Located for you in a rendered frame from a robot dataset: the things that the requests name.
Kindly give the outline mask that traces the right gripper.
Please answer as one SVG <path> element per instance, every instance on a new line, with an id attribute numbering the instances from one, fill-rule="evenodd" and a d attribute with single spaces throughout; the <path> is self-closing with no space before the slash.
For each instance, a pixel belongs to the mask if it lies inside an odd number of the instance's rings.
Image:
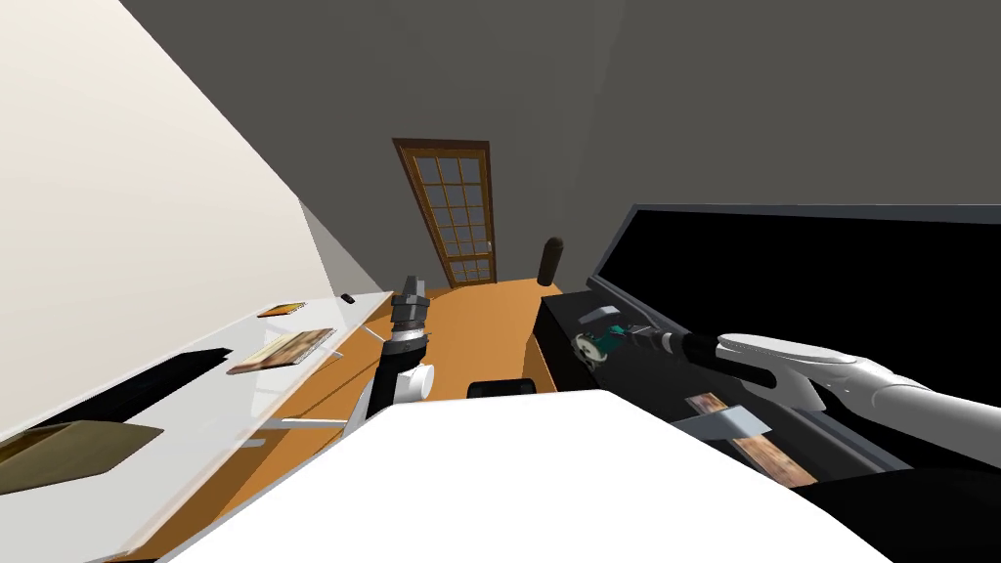
<path id="1" fill-rule="evenodd" d="M 630 345 L 673 355 L 672 335 L 653 326 L 631 326 L 624 332 Z"/>

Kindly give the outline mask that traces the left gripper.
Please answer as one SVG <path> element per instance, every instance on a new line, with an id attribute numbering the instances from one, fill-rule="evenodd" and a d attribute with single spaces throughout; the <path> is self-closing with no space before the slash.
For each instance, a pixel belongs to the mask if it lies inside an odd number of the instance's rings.
<path id="1" fill-rule="evenodd" d="M 402 293 L 391 298 L 393 332 L 423 330 L 430 300 L 425 291 L 425 282 L 415 276 L 407 276 Z"/>

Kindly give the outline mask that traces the white and teal round object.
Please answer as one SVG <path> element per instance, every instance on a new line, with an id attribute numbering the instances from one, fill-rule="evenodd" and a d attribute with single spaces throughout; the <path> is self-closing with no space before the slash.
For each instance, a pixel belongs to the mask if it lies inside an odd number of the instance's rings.
<path id="1" fill-rule="evenodd" d="M 579 333 L 572 340 L 576 357 L 590 371 L 595 371 L 609 355 L 625 343 L 625 330 L 619 325 L 612 325 L 600 335 Z"/>

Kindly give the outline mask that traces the black television stand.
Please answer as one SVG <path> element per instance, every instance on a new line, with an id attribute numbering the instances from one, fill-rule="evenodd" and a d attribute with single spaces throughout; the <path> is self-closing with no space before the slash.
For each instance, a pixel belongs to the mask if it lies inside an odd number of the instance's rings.
<path id="1" fill-rule="evenodd" d="M 753 413 L 770 428 L 769 441 L 819 481 L 907 467 L 826 415 L 775 405 L 748 392 L 742 381 L 651 351 L 621 348 L 590 371 L 575 355 L 573 338 L 582 330 L 579 317 L 600 305 L 589 291 L 542 298 L 533 333 L 556 390 L 608 391 L 668 423 L 695 414 L 689 398 L 711 393 L 728 406 L 740 405 Z"/>

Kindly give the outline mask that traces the wooden door with glass panes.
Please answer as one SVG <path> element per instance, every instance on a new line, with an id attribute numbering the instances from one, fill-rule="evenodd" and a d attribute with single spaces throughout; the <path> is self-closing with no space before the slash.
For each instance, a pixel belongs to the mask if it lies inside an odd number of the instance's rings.
<path id="1" fill-rule="evenodd" d="M 490 144 L 394 138 L 451 288 L 498 282 Z"/>

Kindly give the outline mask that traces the grey box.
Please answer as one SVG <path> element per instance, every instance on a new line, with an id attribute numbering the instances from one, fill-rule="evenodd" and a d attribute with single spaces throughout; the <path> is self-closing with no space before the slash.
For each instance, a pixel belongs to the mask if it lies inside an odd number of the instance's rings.
<path id="1" fill-rule="evenodd" d="M 672 421 L 671 426 L 702 442 L 747 439 L 772 431 L 743 406 L 727 407 Z"/>

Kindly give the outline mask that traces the black cylinder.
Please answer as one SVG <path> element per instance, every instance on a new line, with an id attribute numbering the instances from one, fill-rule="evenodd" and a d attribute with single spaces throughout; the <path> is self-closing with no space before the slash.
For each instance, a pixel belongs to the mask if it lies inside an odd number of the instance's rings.
<path id="1" fill-rule="evenodd" d="M 553 285 L 562 252 L 564 252 L 564 240 L 560 237 L 552 237 L 545 242 L 536 278 L 538 285 Z"/>

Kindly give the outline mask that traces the brown patterned book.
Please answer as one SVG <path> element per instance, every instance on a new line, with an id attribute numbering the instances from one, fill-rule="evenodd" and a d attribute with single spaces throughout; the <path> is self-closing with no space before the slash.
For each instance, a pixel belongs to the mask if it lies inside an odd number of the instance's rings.
<path id="1" fill-rule="evenodd" d="M 250 357 L 227 369 L 227 374 L 296 366 L 321 348 L 336 332 L 336 328 L 330 327 L 283 334 Z"/>

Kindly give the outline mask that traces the brown patterned strip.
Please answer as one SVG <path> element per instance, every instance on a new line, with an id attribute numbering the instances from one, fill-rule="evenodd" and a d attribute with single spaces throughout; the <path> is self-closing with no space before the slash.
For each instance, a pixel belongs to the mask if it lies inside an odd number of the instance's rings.
<path id="1" fill-rule="evenodd" d="M 685 399 L 698 414 L 719 411 L 727 407 L 723 400 L 712 393 L 704 393 Z M 787 488 L 797 488 L 817 483 L 817 479 L 806 472 L 791 457 L 781 451 L 765 434 L 753 438 L 732 441 L 710 441 L 731 446 L 747 463 L 759 473 Z"/>

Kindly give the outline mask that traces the large black television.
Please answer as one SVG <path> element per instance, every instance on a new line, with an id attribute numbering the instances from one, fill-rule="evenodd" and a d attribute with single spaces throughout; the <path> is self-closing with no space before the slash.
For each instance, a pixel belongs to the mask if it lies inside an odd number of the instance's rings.
<path id="1" fill-rule="evenodd" d="M 638 206 L 595 274 L 699 334 L 818 345 L 1001 408 L 1001 206 Z"/>

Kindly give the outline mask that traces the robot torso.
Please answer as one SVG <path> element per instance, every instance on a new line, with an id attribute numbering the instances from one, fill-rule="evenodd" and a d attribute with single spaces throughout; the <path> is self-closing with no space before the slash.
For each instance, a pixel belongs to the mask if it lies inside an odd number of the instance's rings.
<path id="1" fill-rule="evenodd" d="M 395 405 L 160 563 L 890 563 L 606 391 Z"/>

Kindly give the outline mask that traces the white table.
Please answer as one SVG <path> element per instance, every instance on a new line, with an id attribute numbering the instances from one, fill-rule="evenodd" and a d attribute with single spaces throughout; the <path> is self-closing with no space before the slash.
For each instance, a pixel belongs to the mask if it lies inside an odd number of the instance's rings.
<path id="1" fill-rule="evenodd" d="M 104 563 L 147 543 L 387 298 L 308 300 L 272 318 L 252 312 L 187 347 L 227 358 L 133 416 L 158 428 L 156 438 L 106 473 L 0 496 L 0 563 Z M 296 365 L 232 372 L 284 334 L 323 328 L 331 336 Z"/>

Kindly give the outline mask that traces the black flat laptop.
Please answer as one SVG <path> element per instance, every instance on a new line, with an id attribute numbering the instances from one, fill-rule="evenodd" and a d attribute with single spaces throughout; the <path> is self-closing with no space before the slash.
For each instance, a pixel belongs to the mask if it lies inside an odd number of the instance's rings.
<path id="1" fill-rule="evenodd" d="M 223 364 L 231 349 L 214 348 L 179 354 L 145 369 L 116 386 L 103 391 L 34 426 L 38 429 L 77 420 L 125 423 L 140 411 L 179 390 L 213 368 Z"/>

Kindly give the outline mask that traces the olive cardboard box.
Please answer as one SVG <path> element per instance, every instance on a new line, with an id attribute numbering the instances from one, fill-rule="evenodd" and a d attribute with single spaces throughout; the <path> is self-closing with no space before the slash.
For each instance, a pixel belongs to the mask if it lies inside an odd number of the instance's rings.
<path id="1" fill-rule="evenodd" d="M 161 433 L 95 420 L 23 431 L 0 442 L 0 496 L 107 473 Z"/>

